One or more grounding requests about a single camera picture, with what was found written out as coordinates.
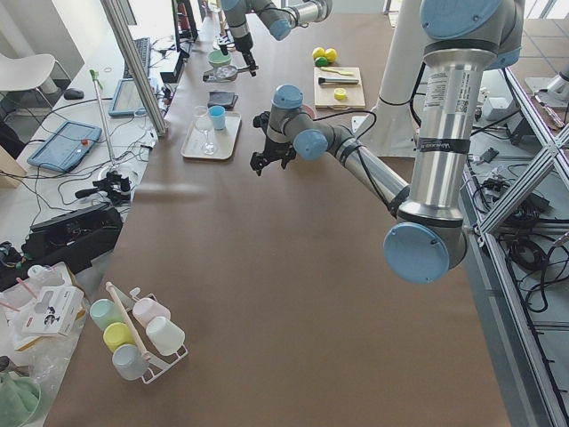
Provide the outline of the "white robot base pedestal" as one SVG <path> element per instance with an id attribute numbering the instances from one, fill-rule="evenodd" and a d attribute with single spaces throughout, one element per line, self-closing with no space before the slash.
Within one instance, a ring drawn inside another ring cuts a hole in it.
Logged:
<path id="1" fill-rule="evenodd" d="M 357 129 L 358 136 L 403 139 L 414 135 L 409 111 L 428 37 L 421 26 L 419 1 L 403 1 L 392 37 L 381 87 L 373 108 Z"/>

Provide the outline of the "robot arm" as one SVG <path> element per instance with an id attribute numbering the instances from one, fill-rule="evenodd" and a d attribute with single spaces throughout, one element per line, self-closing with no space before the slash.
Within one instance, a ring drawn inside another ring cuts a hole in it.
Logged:
<path id="1" fill-rule="evenodd" d="M 272 162 L 334 156 L 396 218 L 383 252 L 406 281 L 427 284 L 467 252 L 458 207 L 483 74 L 517 61 L 524 25 L 521 1 L 405 1 L 399 12 L 381 90 L 409 100 L 429 71 L 410 181 L 375 156 L 347 127 L 321 124 L 303 109 L 301 91 L 277 87 L 270 111 L 253 124 L 265 146 L 251 158 L 260 173 Z"/>
<path id="2" fill-rule="evenodd" d="M 270 35 L 277 41 L 281 41 L 294 28 L 327 19 L 333 9 L 333 2 L 328 0 L 303 1 L 301 4 L 279 8 L 272 1 L 266 0 L 222 0 L 221 8 L 233 36 L 235 47 L 242 53 L 246 69 L 255 77 L 258 67 L 252 56 L 253 41 L 247 22 L 248 14 L 256 14 Z"/>

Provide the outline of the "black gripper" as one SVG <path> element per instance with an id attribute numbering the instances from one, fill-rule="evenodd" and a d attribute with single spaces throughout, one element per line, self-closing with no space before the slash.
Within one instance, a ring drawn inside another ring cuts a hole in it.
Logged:
<path id="1" fill-rule="evenodd" d="M 258 66 L 251 53 L 251 50 L 253 48 L 252 36 L 234 36 L 234 42 L 236 49 L 243 55 L 247 70 L 252 77 L 255 77 L 257 74 Z"/>
<path id="2" fill-rule="evenodd" d="M 261 176 L 263 169 L 270 163 L 280 161 L 281 167 L 285 169 L 297 156 L 293 145 L 286 141 L 281 133 L 272 129 L 269 116 L 268 111 L 263 111 L 252 121 L 253 127 L 260 128 L 265 134 L 263 151 L 254 151 L 250 160 L 250 167 L 258 176 Z"/>

